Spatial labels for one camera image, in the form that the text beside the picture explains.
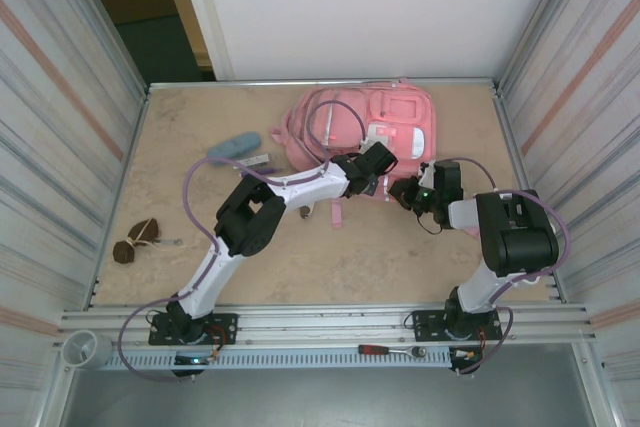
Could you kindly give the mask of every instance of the metal wall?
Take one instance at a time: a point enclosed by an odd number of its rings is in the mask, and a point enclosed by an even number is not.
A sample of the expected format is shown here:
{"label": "metal wall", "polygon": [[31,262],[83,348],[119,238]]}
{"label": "metal wall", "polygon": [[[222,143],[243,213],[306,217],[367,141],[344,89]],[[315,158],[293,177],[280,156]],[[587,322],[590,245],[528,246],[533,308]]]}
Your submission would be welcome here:
{"label": "metal wall", "polygon": [[0,424],[32,425],[93,282],[143,86],[92,0],[0,0]]}
{"label": "metal wall", "polygon": [[529,182],[568,222],[624,418],[640,421],[640,0],[552,0],[500,86]]}

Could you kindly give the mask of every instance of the metal frame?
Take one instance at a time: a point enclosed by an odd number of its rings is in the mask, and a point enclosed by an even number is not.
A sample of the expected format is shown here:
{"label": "metal frame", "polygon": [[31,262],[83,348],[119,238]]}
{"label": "metal frame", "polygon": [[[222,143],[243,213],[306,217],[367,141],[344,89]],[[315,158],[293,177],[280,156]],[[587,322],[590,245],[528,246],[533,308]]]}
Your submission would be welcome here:
{"label": "metal frame", "polygon": [[87,289],[85,294],[85,298],[83,301],[83,306],[85,309],[91,306],[91,298],[95,293],[96,284],[98,283],[98,278],[102,272],[104,267],[104,258],[109,252],[109,246],[111,245],[112,236],[113,236],[113,223],[115,222],[116,215],[118,213],[118,209],[120,208],[120,203],[122,202],[122,192],[124,190],[124,186],[129,179],[129,173],[131,171],[131,161],[133,160],[134,152],[138,147],[138,142],[140,140],[140,133],[142,132],[142,126],[144,125],[144,119],[147,116],[147,109],[149,108],[149,95],[145,99],[142,104],[142,108],[140,109],[140,114],[138,115],[138,120],[136,121],[136,125],[133,129],[133,136],[131,137],[131,142],[129,143],[129,150],[125,155],[124,161],[122,162],[122,168],[120,172],[120,183],[118,184],[118,188],[116,189],[115,198],[113,200],[113,206],[111,207],[111,212],[109,213],[109,220],[104,228],[104,240],[102,245],[100,246],[100,251],[98,253],[97,262],[95,265],[95,275],[93,277],[93,281],[91,282],[91,286]]}
{"label": "metal frame", "polygon": [[[198,87],[248,87],[248,86],[271,86],[271,85],[330,85],[345,84],[355,82],[371,82],[373,80],[397,80],[397,79],[356,79],[356,80],[317,80],[317,81],[289,81],[289,82],[219,82],[219,83],[196,83],[196,84],[152,84],[150,95],[154,90],[165,88],[198,88]],[[411,79],[415,85],[434,84],[479,84],[486,85],[491,89],[494,105],[500,124],[505,136],[511,160],[516,171],[518,182],[521,186],[528,186],[528,179],[522,158],[520,157],[517,144],[513,138],[513,133],[506,117],[502,96],[498,95],[494,88],[493,81],[486,78],[472,79]],[[129,158],[125,164],[123,181],[119,190],[126,182],[129,175],[130,160],[140,136],[141,126],[148,102],[141,113],[136,134],[131,144]],[[113,215],[117,210],[118,203],[114,206]],[[594,388],[591,384],[593,379],[599,379],[595,370],[588,368],[596,365],[595,361],[588,360],[582,362],[585,352],[593,352],[590,344],[595,342],[595,335],[589,323],[588,314],[584,305],[563,303],[560,299],[562,293],[558,291],[557,279],[547,279],[547,288],[550,295],[549,301],[532,303],[509,303],[515,311],[515,322],[511,335],[506,341],[507,345],[514,344],[543,344],[543,343],[569,343],[574,347],[574,351],[580,352],[580,362],[578,364],[582,374],[585,390],[588,393],[589,401],[592,403],[594,418],[598,421],[598,426],[616,425],[608,422],[613,419],[611,414],[607,417],[608,408],[604,393],[606,389]],[[354,348],[360,343],[378,343],[389,346],[406,346],[417,344],[413,341],[413,333],[404,330],[402,321],[407,313],[418,309],[441,309],[443,304],[383,304],[383,305],[321,305],[321,306],[220,306],[216,312],[234,312],[241,315],[240,330],[237,335],[237,343],[234,346],[225,348],[226,355],[240,359],[255,357],[257,353],[263,357],[271,354],[281,355],[282,352],[289,352],[291,355],[305,353],[306,355],[316,355],[325,353],[353,353]],[[84,312],[67,312],[63,314],[60,333],[56,339],[55,348],[59,349],[62,342],[73,331],[90,328],[108,335],[112,341],[117,339],[117,334],[124,319],[130,315],[135,306],[95,306]],[[506,317],[501,315],[503,323]],[[147,344],[149,326],[140,315],[134,319],[124,338],[125,353],[133,356],[146,356],[152,359],[159,359],[164,356],[175,355],[175,348],[151,347]],[[473,342],[442,342],[425,344],[429,348],[447,348],[453,346],[475,345]],[[202,347],[185,346],[180,351],[202,352]],[[116,370],[122,368],[114,356],[110,366],[105,370]],[[296,363],[295,367],[309,367],[310,364],[304,362]],[[171,366],[162,367],[168,370]],[[263,364],[256,364],[258,368],[264,368]],[[145,370],[157,370],[158,366],[138,365],[137,368]],[[228,365],[227,368],[239,368],[238,365]],[[55,376],[53,377],[52,388],[47,401],[47,407],[39,425],[57,426],[59,425],[69,389],[73,380],[73,371],[65,369],[58,361]]]}
{"label": "metal frame", "polygon": [[[216,87],[268,87],[287,85],[341,85],[341,84],[364,84],[367,82],[401,82],[401,78],[381,78],[381,79],[319,79],[319,80],[243,80],[243,81],[219,81],[219,82],[154,82],[149,87],[149,92],[163,89],[183,89],[183,88],[216,88]],[[407,78],[409,82],[417,86],[426,85],[448,85],[448,84],[473,84],[492,86],[493,79],[490,77],[412,77]]]}

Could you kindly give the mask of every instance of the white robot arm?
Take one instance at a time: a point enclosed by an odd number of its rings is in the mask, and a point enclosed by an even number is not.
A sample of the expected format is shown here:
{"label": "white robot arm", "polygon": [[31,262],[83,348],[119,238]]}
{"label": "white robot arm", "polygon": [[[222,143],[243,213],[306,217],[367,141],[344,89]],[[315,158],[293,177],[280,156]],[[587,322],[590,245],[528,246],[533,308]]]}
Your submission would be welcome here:
{"label": "white robot arm", "polygon": [[[342,197],[349,186],[347,176],[338,166],[331,162],[327,171],[319,178],[306,182],[304,184],[291,185],[291,182],[312,177],[316,172],[321,171],[322,167],[317,169],[301,172],[289,177],[280,177],[278,181],[285,185],[282,187],[267,186],[274,195],[281,197],[284,201],[284,212],[287,214],[301,207],[311,205],[314,202],[324,199],[337,199]],[[180,305],[185,313],[189,314],[192,319],[198,319],[209,314],[216,304],[216,299],[220,291],[229,281],[238,266],[247,258],[242,254],[231,255],[229,246],[221,237],[217,237],[218,252],[214,264],[209,272],[200,282],[197,290],[194,290],[188,297],[180,301]],[[204,270],[211,262],[212,257],[216,255],[216,248],[211,245],[209,252],[200,264],[200,267],[194,274],[191,281],[178,293],[182,296],[193,289],[195,282],[202,276]]]}
{"label": "white robot arm", "polygon": [[[509,201],[511,197],[501,195],[501,200]],[[476,199],[460,200],[449,205],[449,219],[451,227],[459,230],[479,230],[478,220],[478,201]],[[549,262],[555,262],[551,252],[553,241],[549,239]],[[484,257],[480,261],[480,265],[469,280],[458,287],[458,300],[460,307],[464,312],[477,314],[492,311],[495,308],[494,297],[500,296],[500,290],[506,285],[516,281],[518,277],[522,277],[523,272],[517,271],[500,275],[489,268]]]}

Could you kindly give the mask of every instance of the purple cable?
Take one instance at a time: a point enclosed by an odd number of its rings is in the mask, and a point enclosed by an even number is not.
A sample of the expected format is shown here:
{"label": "purple cable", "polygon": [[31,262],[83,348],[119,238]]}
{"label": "purple cable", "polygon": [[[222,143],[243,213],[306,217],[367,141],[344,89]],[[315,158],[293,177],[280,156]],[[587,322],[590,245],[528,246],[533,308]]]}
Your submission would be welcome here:
{"label": "purple cable", "polygon": [[164,298],[164,299],[158,299],[158,300],[154,300],[153,302],[149,302],[148,304],[145,304],[145,305],[143,305],[141,307],[138,307],[136,310],[134,310],[125,319],[124,323],[122,324],[122,327],[120,327],[120,332],[118,333],[118,341],[117,341],[116,346],[117,346],[117,349],[118,349],[118,356],[120,357],[120,360],[122,361],[124,366],[127,369],[129,369],[129,371],[131,373],[133,373],[133,374],[135,374],[138,377],[141,377],[143,379],[152,380],[152,381],[155,381],[155,382],[173,383],[173,382],[184,382],[186,380],[189,380],[189,377],[178,378],[178,377],[161,377],[161,376],[157,376],[157,375],[150,375],[150,374],[146,374],[146,373],[136,369],[133,365],[131,365],[131,363],[124,356],[124,352],[122,350],[122,340],[124,338],[124,332],[127,329],[127,327],[129,326],[129,323],[131,323],[131,321],[138,314],[140,314],[140,312],[142,312],[143,310],[148,309],[148,308],[153,307],[153,306],[158,305],[158,304],[164,304],[164,303],[168,303],[168,302],[178,302],[180,300],[186,299],[193,292],[195,292],[198,289],[198,287],[200,286],[200,284],[202,283],[202,281],[204,280],[204,278],[206,277],[206,275],[211,270],[211,267],[213,267],[213,263],[215,262],[215,260],[216,260],[216,258],[218,256],[218,251],[219,251],[219,248],[220,248],[220,246],[218,244],[218,241],[213,236],[213,234],[210,233],[207,230],[207,228],[204,225],[202,225],[200,223],[200,221],[198,221],[198,219],[196,219],[195,215],[193,215],[193,212],[191,211],[191,207],[189,206],[189,195],[188,195],[189,194],[189,184],[191,183],[191,178],[193,177],[193,174],[195,173],[195,171],[198,170],[198,168],[203,164],[213,163],[213,162],[220,162],[220,163],[224,163],[224,164],[233,165],[233,166],[237,167],[238,169],[246,172],[247,174],[254,176],[258,180],[266,182],[267,184],[270,184],[270,185],[275,185],[276,187],[284,187],[285,185],[300,185],[300,184],[304,184],[306,182],[310,182],[312,180],[315,180],[315,179],[321,177],[327,171],[327,168],[329,167],[329,161],[330,161],[329,151],[324,147],[324,145],[322,145],[322,143],[315,137],[315,135],[313,135],[313,132],[311,132],[311,122],[310,122],[310,120],[313,119],[313,116],[315,115],[316,111],[320,107],[322,107],[323,105],[326,105],[327,103],[335,103],[335,104],[341,105],[341,106],[345,107],[347,110],[349,110],[353,115],[355,115],[356,119],[358,119],[358,122],[360,123],[360,127],[362,129],[363,139],[366,137],[366,132],[365,132],[364,124],[362,123],[362,119],[357,114],[357,112],[355,110],[353,110],[353,108],[351,106],[349,106],[349,105],[347,105],[344,102],[341,102],[339,100],[331,100],[331,101],[321,102],[318,105],[316,105],[313,108],[313,110],[310,112],[309,117],[307,118],[307,125],[306,125],[307,126],[307,133],[309,134],[309,137],[311,138],[311,140],[322,149],[322,152],[324,154],[324,159],[325,160],[324,160],[324,164],[323,164],[324,168],[321,171],[318,171],[315,174],[310,175],[309,177],[305,177],[304,179],[293,180],[293,181],[288,182],[287,184],[285,184],[284,182],[279,182],[279,181],[274,180],[272,178],[265,177],[264,175],[261,175],[261,174],[255,172],[254,170],[250,169],[249,167],[246,167],[246,166],[242,165],[241,163],[236,162],[235,160],[223,159],[221,157],[205,157],[204,159],[200,159],[198,162],[193,164],[191,169],[189,169],[189,172],[187,172],[187,176],[184,179],[184,184],[182,185],[182,205],[184,207],[185,212],[187,213],[187,217],[189,217],[189,220],[193,223],[193,225],[195,225],[200,230],[200,232],[202,232],[211,241],[211,244],[213,244],[216,253],[213,256],[211,256],[211,260],[209,261],[209,263],[205,267],[205,269],[202,272],[202,274],[200,275],[200,277],[198,277],[196,279],[196,281],[193,283],[193,286],[191,287],[191,290],[189,290],[185,294],[178,295],[176,297],[167,297],[167,298]]}
{"label": "purple cable", "polygon": [[474,160],[470,157],[451,157],[449,159],[443,159],[443,160],[451,160],[451,161],[457,161],[457,160],[463,160],[465,162],[471,162],[472,164],[477,165],[478,167],[480,167],[482,169],[482,171],[487,174],[487,177],[489,178],[489,182],[491,182],[491,187],[493,187],[494,189],[496,188],[496,181],[493,180],[493,177],[491,176],[491,174],[489,173],[489,171],[487,170],[487,168],[482,165],[480,162],[478,162],[477,160]]}
{"label": "purple cable", "polygon": [[[311,101],[313,100],[313,98],[322,93],[322,92],[326,92],[329,89],[320,89],[320,90],[316,90],[315,92],[313,92],[309,98],[307,99],[307,102],[304,104],[303,107],[303,111],[306,112],[306,110],[309,108],[309,104],[311,103]],[[313,115],[315,114],[315,112],[322,106],[324,105],[330,105],[330,104],[337,104],[340,105],[342,107],[345,107],[346,109],[348,109],[354,116],[355,118],[358,120],[358,123],[360,124],[360,129],[362,131],[362,140],[365,140],[367,137],[366,131],[365,131],[365,127],[364,127],[364,123],[362,122],[362,119],[360,118],[360,116],[358,115],[358,113],[350,106],[347,105],[346,103],[340,101],[340,100],[326,100],[321,102],[320,104],[316,105],[313,110],[308,114],[307,116],[307,120],[309,119],[309,117],[313,117]],[[304,133],[304,128],[305,125],[302,125],[302,130],[300,132],[300,135],[296,135],[295,133],[295,129],[293,128],[293,124],[295,122],[295,116],[298,113],[298,104],[296,104],[291,112],[291,115],[289,116],[289,122],[287,124],[287,130],[289,131],[289,135],[291,136],[291,138],[293,138],[293,140],[295,140],[295,142],[298,144],[298,146],[300,147],[300,150],[302,150],[305,155],[313,162],[319,162],[319,159],[313,154],[313,152],[311,152],[309,150],[309,148],[305,145],[305,143],[302,140],[302,135]],[[311,140],[313,141],[314,136],[313,134],[311,134],[311,130],[307,128],[307,132],[310,134]]]}

